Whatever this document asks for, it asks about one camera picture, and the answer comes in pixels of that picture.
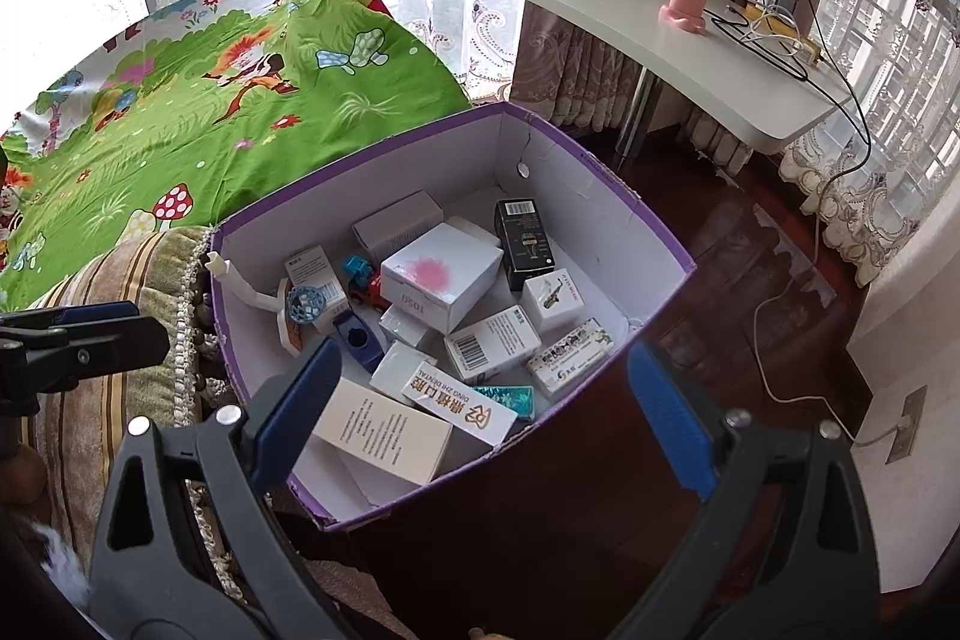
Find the white box blue circle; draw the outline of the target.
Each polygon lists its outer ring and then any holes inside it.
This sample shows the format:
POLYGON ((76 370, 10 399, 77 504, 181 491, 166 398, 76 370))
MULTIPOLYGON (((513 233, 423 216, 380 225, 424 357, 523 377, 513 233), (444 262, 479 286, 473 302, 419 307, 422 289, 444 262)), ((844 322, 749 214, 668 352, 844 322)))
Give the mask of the white box blue circle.
POLYGON ((317 324, 324 314, 325 296, 317 286, 293 284, 288 278, 278 286, 278 339, 291 356, 297 356, 309 342, 320 337, 317 324))

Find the blue pencil sharpener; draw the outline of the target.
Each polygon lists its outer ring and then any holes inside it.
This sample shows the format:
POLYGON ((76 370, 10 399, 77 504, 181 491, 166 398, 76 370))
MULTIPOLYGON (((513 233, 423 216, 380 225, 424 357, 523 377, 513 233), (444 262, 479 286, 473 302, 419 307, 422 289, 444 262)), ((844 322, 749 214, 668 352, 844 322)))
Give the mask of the blue pencil sharpener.
POLYGON ((374 374, 384 359, 384 349, 366 321, 347 308, 335 317, 334 328, 356 364, 361 365, 368 374, 374 374))

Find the cream text box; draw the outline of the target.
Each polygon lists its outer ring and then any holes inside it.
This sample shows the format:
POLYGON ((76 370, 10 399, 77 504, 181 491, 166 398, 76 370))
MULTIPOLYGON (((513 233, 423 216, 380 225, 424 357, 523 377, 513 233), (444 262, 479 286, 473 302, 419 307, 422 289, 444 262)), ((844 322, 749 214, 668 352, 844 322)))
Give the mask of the cream text box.
POLYGON ((433 481, 452 425, 342 378, 314 425, 314 435, 363 463, 415 486, 433 481))

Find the red toy car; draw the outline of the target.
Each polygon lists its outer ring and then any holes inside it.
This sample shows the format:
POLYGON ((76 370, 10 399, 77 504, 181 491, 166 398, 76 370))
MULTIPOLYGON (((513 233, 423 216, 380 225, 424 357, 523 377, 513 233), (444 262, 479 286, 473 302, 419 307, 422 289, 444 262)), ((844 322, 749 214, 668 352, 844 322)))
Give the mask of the red toy car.
POLYGON ((391 303, 381 292, 381 273, 370 260, 352 253, 342 265, 347 278, 347 294, 357 304, 366 305, 384 314, 391 303))

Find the white grey rectangular box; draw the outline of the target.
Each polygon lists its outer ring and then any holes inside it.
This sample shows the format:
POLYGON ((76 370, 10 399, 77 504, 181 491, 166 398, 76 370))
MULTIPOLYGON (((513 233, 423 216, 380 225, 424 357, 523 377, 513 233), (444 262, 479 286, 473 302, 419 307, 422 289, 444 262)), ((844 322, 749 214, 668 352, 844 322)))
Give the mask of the white grey rectangular box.
POLYGON ((420 190, 353 224, 353 234, 363 252, 381 263, 443 221, 443 208, 420 190))

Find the white box orange logo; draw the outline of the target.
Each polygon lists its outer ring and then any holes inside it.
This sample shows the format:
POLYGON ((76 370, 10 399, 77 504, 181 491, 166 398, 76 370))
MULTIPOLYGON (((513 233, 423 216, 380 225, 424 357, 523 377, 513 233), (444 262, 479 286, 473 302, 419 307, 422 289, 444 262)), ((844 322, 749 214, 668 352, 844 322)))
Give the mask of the white box orange logo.
POLYGON ((421 362, 402 388, 418 408, 441 417, 460 432, 477 438, 488 447, 500 447, 517 422, 517 414, 494 399, 475 392, 469 385, 421 362))

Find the white pink splash box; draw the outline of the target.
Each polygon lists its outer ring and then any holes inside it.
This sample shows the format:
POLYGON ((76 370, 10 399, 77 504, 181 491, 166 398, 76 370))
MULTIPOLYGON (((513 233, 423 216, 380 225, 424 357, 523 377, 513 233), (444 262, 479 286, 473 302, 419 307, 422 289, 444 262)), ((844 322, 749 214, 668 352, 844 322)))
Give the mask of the white pink splash box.
POLYGON ((441 223, 381 263, 382 296, 449 335, 493 286, 503 250, 441 223))

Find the medicine box green print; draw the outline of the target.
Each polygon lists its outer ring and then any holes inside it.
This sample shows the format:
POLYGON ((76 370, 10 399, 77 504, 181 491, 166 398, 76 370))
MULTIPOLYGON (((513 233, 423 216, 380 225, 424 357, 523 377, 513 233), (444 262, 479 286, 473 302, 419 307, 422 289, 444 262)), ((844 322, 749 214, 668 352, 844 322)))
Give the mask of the medicine box green print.
POLYGON ((613 339, 596 320, 587 319, 563 338, 544 347, 526 364, 540 393, 550 401, 565 396, 599 367, 612 351, 613 339))

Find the teal toothpaste box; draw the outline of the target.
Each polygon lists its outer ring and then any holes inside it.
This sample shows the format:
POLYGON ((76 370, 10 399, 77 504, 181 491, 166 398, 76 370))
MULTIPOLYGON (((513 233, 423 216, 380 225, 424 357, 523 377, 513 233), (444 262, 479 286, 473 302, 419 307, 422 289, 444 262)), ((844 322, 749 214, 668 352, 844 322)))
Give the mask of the teal toothpaste box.
POLYGON ((535 395, 530 385, 480 385, 475 392, 511 409, 521 422, 535 420, 535 395))

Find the beige saxophone box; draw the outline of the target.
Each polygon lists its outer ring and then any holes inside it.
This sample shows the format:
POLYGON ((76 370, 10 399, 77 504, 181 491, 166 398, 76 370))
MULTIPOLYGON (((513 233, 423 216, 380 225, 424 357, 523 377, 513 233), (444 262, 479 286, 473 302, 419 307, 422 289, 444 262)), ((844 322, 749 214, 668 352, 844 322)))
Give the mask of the beige saxophone box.
POLYGON ((523 286, 521 307, 539 333, 573 325, 584 314, 584 299, 566 268, 529 278, 523 286))

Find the white barcode box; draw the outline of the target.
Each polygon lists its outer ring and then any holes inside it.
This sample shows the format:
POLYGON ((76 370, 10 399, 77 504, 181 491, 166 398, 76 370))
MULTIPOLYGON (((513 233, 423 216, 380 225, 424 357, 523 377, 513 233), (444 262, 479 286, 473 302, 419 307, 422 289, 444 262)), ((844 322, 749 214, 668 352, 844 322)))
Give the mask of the white barcode box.
POLYGON ((539 333, 519 305, 464 326, 444 338, 454 374, 467 385, 478 385, 524 364, 540 346, 539 333))

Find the black barcode box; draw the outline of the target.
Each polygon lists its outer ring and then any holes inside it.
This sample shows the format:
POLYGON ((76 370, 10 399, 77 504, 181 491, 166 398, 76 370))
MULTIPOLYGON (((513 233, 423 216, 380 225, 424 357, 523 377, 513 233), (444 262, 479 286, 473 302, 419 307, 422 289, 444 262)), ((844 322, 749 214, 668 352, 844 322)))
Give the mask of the black barcode box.
POLYGON ((493 224, 503 247, 503 268, 512 292, 521 291, 530 278, 555 269, 555 253, 534 200, 500 200, 494 205, 493 224))

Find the small white cube box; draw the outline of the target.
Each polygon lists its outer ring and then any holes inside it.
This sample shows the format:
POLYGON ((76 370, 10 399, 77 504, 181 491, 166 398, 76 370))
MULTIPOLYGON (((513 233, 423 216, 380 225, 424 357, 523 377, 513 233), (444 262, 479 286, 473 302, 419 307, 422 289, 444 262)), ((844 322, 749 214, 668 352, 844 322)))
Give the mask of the small white cube box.
POLYGON ((405 342, 393 342, 371 375, 370 385, 376 392, 397 403, 412 406, 412 402, 404 395, 404 386, 412 380, 421 364, 436 365, 438 359, 407 346, 405 342))

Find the striped towel cushion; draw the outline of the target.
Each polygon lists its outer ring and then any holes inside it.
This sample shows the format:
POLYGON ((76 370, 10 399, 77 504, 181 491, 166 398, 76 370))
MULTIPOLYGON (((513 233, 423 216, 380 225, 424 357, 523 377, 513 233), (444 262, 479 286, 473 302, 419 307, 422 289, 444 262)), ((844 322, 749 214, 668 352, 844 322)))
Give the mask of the striped towel cushion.
POLYGON ((65 326, 78 339, 55 362, 67 386, 39 393, 39 411, 21 424, 46 468, 50 526, 83 567, 128 421, 145 416, 164 429, 199 419, 194 296, 208 244, 206 227, 125 242, 39 301, 89 317, 65 326))

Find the green cartoon tablecloth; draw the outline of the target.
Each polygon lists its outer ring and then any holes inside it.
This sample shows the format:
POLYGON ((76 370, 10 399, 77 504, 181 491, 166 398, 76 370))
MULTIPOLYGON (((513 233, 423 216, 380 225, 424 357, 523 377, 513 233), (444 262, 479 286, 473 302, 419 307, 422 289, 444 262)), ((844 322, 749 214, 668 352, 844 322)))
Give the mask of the green cartoon tablecloth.
POLYGON ((3 124, 3 307, 468 103, 381 0, 171 3, 3 124))

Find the purple cardboard storage box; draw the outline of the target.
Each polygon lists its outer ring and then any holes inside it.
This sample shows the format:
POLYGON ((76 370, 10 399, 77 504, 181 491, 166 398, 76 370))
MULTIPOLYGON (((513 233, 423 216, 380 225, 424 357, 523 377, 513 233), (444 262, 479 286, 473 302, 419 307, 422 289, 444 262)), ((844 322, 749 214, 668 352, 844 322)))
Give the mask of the purple cardboard storage box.
POLYGON ((268 434, 348 530, 534 434, 680 289, 693 260, 560 128, 494 104, 260 198, 210 245, 236 393, 306 369, 325 399, 268 434))

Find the white curved desk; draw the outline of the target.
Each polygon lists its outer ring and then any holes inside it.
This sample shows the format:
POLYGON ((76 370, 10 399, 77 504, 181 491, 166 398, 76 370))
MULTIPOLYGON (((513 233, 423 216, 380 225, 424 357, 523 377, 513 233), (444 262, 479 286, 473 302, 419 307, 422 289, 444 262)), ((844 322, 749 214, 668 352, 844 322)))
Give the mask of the white curved desk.
POLYGON ((665 0, 527 0, 595 35, 763 154, 786 148, 850 93, 825 68, 796 80, 709 26, 688 34, 659 19, 665 0))

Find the lace window curtain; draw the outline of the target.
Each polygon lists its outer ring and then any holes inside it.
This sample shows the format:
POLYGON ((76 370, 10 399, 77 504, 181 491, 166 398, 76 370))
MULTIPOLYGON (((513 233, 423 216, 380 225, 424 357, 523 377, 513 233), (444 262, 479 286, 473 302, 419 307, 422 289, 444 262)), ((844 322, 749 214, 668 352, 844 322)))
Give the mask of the lace window curtain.
POLYGON ((779 175, 867 286, 958 169, 958 0, 818 0, 814 35, 857 99, 791 143, 779 175))

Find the yellow item on desk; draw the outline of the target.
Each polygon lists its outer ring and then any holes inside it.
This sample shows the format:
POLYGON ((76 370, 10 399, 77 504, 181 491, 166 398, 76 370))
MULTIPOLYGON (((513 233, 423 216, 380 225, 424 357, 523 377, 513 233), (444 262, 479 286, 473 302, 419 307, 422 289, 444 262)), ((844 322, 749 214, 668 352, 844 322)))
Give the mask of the yellow item on desk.
POLYGON ((780 46, 802 65, 822 62, 822 47, 800 32, 797 0, 754 0, 743 7, 748 37, 780 46))

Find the wall socket plate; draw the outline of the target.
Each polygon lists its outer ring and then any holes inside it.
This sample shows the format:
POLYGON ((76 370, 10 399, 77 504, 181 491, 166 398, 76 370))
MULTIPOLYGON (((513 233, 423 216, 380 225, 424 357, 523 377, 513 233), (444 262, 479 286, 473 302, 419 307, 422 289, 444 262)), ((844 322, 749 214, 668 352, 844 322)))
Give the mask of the wall socket plate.
POLYGON ((903 399, 900 420, 896 424, 895 435, 885 463, 893 464, 911 455, 919 424, 923 419, 926 396, 928 396, 928 387, 921 385, 903 399))

